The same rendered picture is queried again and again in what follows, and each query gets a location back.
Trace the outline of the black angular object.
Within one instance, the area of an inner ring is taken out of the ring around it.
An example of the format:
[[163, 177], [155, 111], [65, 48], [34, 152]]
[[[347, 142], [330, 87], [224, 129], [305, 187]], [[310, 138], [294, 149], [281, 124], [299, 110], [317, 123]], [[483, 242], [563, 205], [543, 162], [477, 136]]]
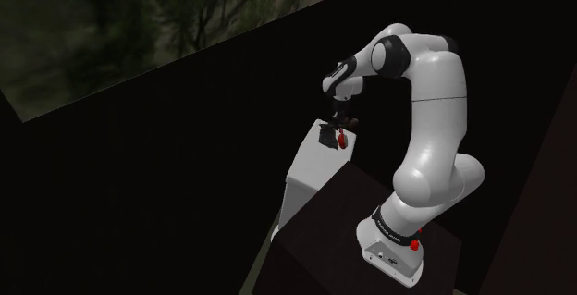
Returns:
[[319, 125], [319, 138], [318, 142], [330, 149], [337, 149], [338, 138], [336, 136], [336, 128], [329, 123], [321, 123]]

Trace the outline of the dark robot stand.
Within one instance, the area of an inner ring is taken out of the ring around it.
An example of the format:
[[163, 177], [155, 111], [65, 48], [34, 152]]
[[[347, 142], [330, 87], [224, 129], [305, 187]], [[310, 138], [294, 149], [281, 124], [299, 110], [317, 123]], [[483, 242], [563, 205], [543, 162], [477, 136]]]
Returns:
[[274, 236], [253, 295], [453, 295], [460, 240], [424, 228], [422, 277], [412, 288], [362, 258], [356, 227], [391, 194], [347, 163]]

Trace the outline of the white cabinet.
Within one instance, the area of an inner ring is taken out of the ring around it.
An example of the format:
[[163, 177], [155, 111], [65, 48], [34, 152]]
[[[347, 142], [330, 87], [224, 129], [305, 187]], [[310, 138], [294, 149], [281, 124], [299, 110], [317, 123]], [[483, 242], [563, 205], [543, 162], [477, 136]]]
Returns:
[[352, 158], [356, 134], [343, 129], [347, 146], [330, 148], [319, 142], [322, 124], [322, 119], [314, 121], [288, 170], [278, 224], [271, 239]]

